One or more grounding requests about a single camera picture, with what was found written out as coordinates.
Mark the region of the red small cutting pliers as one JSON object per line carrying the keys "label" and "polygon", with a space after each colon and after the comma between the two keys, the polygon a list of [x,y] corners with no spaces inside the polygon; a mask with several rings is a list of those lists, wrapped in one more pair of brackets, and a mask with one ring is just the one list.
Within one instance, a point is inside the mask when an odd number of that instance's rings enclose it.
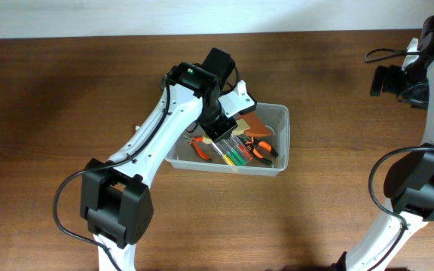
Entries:
{"label": "red small cutting pliers", "polygon": [[198,155],[198,157],[202,160],[204,160],[205,162],[211,163],[212,162],[212,158],[208,155],[206,155],[201,148],[198,146],[199,142],[203,142],[203,136],[199,135],[199,136],[186,136],[184,135],[182,137],[182,139],[187,142],[193,149],[194,152]]}

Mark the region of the clear screwdriver set case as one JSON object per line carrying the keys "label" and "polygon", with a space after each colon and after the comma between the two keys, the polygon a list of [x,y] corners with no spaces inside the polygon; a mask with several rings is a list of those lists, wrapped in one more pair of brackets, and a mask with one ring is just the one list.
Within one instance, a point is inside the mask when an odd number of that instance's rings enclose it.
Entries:
{"label": "clear screwdriver set case", "polygon": [[229,166],[245,166],[252,159],[244,144],[235,136],[213,142],[212,147]]}

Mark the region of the orange scraper wooden handle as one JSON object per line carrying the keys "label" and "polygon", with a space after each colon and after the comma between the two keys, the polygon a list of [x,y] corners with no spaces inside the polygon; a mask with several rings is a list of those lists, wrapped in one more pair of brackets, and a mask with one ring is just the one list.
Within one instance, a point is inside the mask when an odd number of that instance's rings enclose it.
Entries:
{"label": "orange scraper wooden handle", "polygon": [[[237,122],[237,128],[231,136],[267,137],[272,136],[270,128],[267,128],[258,115],[252,111],[248,114],[238,114],[237,118],[232,117]],[[204,133],[207,141],[212,140]]]}

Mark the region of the orange black long-nose pliers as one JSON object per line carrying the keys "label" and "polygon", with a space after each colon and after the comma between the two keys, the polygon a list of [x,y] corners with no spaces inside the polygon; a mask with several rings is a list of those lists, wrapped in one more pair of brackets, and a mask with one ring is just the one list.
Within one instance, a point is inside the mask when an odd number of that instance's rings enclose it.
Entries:
{"label": "orange black long-nose pliers", "polygon": [[248,136],[239,136],[238,139],[244,144],[246,150],[260,163],[266,165],[266,166],[272,166],[274,161],[271,159],[268,159],[265,155],[261,153],[261,151],[266,151],[269,153],[273,158],[278,158],[279,153],[277,150],[267,143],[266,141],[263,141],[261,139],[258,139],[256,137],[248,137]]}

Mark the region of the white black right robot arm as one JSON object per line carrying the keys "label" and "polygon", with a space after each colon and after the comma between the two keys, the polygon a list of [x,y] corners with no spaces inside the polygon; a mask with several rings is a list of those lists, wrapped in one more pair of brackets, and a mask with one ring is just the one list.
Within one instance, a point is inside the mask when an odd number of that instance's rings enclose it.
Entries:
{"label": "white black right robot arm", "polygon": [[379,65],[371,96],[392,93],[400,102],[427,112],[420,145],[382,156],[368,177],[368,192],[380,214],[365,237],[345,251],[332,270],[385,270],[402,246],[434,221],[434,15],[406,50],[385,48],[387,59],[402,65]]}

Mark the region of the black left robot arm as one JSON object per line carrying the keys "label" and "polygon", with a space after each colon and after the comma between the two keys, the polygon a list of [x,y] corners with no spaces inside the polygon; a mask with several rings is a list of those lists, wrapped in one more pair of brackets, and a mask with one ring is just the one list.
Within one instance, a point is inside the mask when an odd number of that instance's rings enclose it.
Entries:
{"label": "black left robot arm", "polygon": [[233,116],[255,107],[243,81],[222,92],[236,71],[231,55],[217,48],[201,64],[172,67],[159,103],[133,137],[107,161],[86,165],[80,215],[99,247],[100,270],[135,268],[136,243],[154,213],[151,183],[181,134],[195,123],[214,142],[228,139],[237,128]]}

